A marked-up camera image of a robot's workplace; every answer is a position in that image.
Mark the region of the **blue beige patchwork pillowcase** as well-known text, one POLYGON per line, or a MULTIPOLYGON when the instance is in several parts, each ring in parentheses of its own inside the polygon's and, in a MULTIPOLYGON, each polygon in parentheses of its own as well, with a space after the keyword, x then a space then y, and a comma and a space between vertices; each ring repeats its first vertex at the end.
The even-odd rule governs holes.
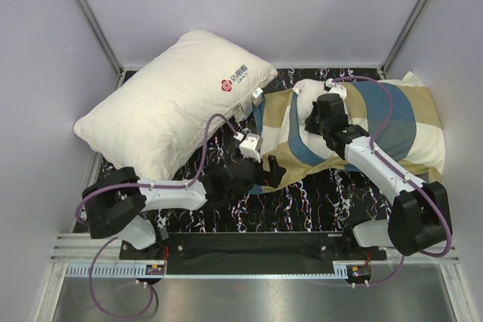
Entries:
POLYGON ((355 171, 344 147, 357 137, 399 164, 405 173, 441 181, 445 136, 430 90, 412 72, 401 80, 342 81, 329 86, 303 79, 291 89, 265 94, 254 108, 260 156, 281 170, 273 186, 254 182, 251 194, 283 189, 327 169, 355 171))

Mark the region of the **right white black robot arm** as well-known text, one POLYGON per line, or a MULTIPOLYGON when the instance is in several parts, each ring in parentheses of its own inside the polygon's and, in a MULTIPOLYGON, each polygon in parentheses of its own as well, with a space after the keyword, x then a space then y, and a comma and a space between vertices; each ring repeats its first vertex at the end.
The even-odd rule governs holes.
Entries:
POLYGON ((349 258, 363 257, 370 247, 394 248, 403 256, 422 253, 440 258, 450 252, 451 215, 445 187, 409 173, 365 129, 350 124, 339 94, 318 96, 306 130, 321 135, 330 150, 357 167, 391 203, 388 219, 361 222, 343 239, 349 258))

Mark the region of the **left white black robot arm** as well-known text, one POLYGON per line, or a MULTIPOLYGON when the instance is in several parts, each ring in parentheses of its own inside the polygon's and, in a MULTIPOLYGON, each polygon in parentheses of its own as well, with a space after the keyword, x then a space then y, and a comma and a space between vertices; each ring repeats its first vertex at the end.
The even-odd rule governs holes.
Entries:
POLYGON ((195 181, 156 182, 138 177, 132 167, 123 167, 82 192, 80 208, 85 211, 85 218, 80 221, 88 227, 91 238, 121 239, 153 259, 162 252, 163 240, 141 213, 165 209, 194 211, 205 205, 218 208, 254 186, 279 186, 285 173, 274 155, 260 163, 239 158, 195 181))

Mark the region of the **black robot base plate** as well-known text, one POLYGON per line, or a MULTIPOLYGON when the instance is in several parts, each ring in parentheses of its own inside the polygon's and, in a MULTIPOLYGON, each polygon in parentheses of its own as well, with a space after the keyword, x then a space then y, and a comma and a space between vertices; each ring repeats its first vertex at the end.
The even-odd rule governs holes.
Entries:
POLYGON ((120 259, 165 262, 169 277, 345 278, 342 261, 365 263, 375 249, 357 247, 341 233, 172 233, 140 251, 122 242, 120 259))

